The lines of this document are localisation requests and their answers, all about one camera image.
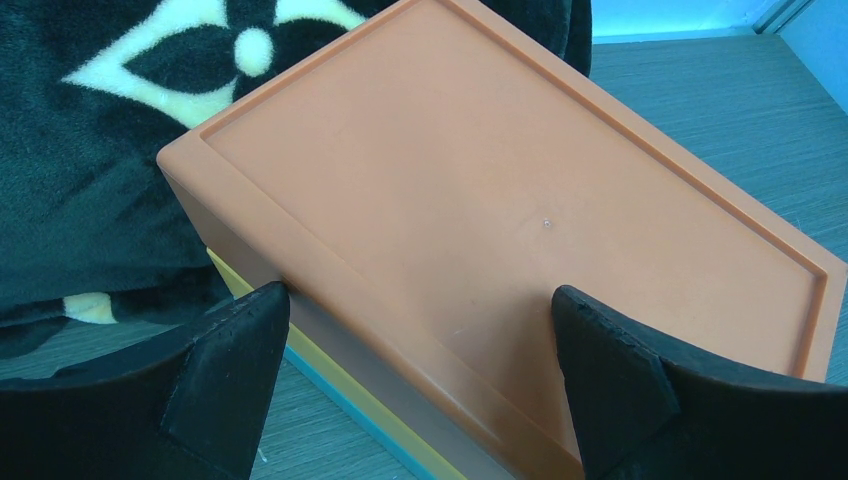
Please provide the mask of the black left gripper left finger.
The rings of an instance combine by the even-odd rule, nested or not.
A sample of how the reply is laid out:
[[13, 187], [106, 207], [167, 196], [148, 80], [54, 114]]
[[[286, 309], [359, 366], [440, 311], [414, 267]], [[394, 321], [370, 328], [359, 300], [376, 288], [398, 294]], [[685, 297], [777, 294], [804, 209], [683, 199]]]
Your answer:
[[41, 379], [1, 383], [5, 479], [247, 479], [289, 332], [274, 281]]

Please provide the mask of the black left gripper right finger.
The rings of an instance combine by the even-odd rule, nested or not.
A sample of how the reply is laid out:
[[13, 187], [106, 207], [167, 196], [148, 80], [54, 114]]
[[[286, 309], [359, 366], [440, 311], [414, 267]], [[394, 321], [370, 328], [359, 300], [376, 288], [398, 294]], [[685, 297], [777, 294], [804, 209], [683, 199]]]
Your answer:
[[551, 303], [589, 479], [843, 479], [847, 390], [748, 366], [568, 285]]

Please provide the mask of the orange drawer organizer box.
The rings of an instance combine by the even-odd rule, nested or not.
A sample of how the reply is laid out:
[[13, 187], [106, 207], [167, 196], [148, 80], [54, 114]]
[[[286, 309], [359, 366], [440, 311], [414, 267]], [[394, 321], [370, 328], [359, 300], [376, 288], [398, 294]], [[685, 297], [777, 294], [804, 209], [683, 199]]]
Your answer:
[[157, 160], [232, 275], [286, 281], [525, 479], [586, 473], [560, 286], [826, 376], [846, 264], [479, 1], [400, 1]]

